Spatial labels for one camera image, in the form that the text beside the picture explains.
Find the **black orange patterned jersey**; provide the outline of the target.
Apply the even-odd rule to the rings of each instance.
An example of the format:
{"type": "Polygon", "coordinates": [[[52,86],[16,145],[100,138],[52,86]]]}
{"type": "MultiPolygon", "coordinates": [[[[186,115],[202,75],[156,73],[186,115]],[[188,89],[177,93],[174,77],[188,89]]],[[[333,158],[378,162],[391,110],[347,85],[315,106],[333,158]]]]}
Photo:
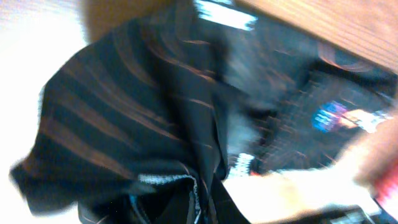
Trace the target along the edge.
{"type": "Polygon", "coordinates": [[[397,75],[290,24],[177,1],[77,52],[44,86],[11,177],[82,223],[332,223],[363,207],[334,161],[392,120],[397,75]]]}

